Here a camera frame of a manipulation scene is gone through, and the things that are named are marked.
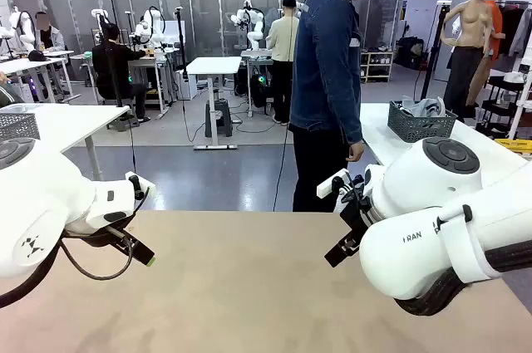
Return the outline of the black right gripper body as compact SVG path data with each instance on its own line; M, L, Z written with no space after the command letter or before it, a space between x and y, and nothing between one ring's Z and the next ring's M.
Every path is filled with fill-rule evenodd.
M361 185L355 188L342 187L338 199L340 217L350 228L338 245L341 248L357 248L362 237L373 224L369 215L372 208L371 200L363 196Z

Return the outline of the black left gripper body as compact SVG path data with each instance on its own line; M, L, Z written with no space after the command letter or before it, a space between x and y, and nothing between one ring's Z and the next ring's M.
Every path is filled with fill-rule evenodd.
M139 246L139 241L122 228L111 226L100 230L101 243L110 246L123 254L133 254Z

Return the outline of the person's right hand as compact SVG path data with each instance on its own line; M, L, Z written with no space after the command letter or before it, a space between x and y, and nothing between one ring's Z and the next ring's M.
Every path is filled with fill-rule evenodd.
M363 156L364 151L365 151L365 144L362 140L358 141L355 144L351 144L349 146L348 157L346 158L346 161L347 162L358 162Z

